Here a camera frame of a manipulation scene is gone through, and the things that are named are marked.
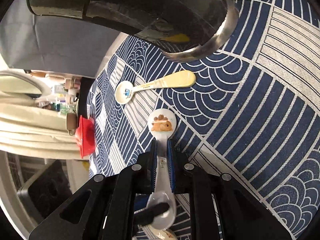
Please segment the white spoon with hedgehog print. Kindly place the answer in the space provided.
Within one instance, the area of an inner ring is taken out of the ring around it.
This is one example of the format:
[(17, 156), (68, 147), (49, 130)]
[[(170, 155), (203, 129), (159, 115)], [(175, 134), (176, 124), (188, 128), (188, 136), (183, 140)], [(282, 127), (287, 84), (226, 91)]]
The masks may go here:
[(175, 114), (164, 108), (153, 111), (148, 118), (148, 128), (156, 139), (156, 177), (155, 189), (149, 197), (147, 207), (160, 203), (169, 205), (168, 211), (154, 218), (151, 226), (156, 230), (166, 230), (172, 226), (176, 217), (176, 202), (171, 189), (167, 143), (176, 129)]

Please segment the white spoon with blue print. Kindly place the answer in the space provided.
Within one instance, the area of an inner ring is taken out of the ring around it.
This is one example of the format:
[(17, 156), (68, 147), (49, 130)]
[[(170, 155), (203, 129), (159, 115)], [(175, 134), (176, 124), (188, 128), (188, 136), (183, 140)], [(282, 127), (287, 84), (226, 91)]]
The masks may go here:
[(134, 86), (129, 81), (122, 81), (117, 85), (114, 96), (117, 103), (125, 105), (136, 92), (161, 88), (185, 88), (195, 83), (196, 75), (189, 70), (182, 70), (138, 86)]

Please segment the cluttered kitchen shelf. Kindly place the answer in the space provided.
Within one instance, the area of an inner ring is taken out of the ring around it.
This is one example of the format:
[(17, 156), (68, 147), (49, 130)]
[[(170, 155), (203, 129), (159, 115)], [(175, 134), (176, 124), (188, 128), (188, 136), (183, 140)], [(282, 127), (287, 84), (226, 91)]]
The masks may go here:
[(67, 132), (69, 135), (74, 135), (79, 125), (81, 77), (34, 70), (27, 70), (26, 73), (50, 87), (51, 93), (39, 98), (39, 106), (64, 115)]

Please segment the red plastic basket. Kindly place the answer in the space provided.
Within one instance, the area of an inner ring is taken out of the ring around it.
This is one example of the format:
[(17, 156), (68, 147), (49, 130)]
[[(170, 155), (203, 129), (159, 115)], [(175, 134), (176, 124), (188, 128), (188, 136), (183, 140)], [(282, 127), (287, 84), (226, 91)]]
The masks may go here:
[(75, 137), (82, 159), (95, 151), (95, 126), (91, 119), (80, 116), (79, 126), (75, 130)]

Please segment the white spoon with brown print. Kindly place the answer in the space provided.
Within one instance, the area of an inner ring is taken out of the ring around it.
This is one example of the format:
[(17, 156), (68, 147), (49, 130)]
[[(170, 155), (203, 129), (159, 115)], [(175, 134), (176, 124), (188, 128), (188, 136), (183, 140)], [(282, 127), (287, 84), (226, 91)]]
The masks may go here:
[(176, 235), (170, 229), (158, 230), (151, 225), (143, 226), (142, 230), (149, 239), (162, 239), (162, 240), (178, 240)]

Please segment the blue white patterned tablecloth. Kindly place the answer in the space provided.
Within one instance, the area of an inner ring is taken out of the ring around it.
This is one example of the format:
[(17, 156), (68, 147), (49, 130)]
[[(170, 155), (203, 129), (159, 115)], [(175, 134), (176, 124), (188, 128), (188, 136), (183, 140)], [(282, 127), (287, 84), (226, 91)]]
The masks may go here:
[[(149, 115), (167, 108), (178, 152), (209, 173), (231, 173), (299, 239), (319, 210), (319, 15), (308, 0), (235, 3), (228, 42), (191, 63), (123, 39), (88, 94), (97, 140), (89, 172), (111, 176), (134, 164), (150, 148)], [(115, 100), (122, 81), (138, 86), (182, 70), (196, 75), (193, 86)]]

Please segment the black cylindrical utensil holder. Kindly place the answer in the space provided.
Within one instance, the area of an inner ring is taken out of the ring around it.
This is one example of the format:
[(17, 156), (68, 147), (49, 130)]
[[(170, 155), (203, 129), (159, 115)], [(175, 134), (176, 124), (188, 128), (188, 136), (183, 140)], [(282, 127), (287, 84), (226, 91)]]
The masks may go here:
[(159, 48), (175, 62), (211, 55), (239, 19), (234, 0), (27, 0), (37, 16), (79, 19), (115, 29)]

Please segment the grey fabric backdrop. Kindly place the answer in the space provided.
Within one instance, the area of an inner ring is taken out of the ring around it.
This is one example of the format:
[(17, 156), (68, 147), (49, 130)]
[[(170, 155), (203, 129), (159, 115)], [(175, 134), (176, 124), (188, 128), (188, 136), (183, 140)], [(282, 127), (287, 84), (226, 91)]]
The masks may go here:
[(95, 77), (119, 35), (78, 20), (35, 16), (14, 0), (1, 20), (1, 56), (9, 68)]

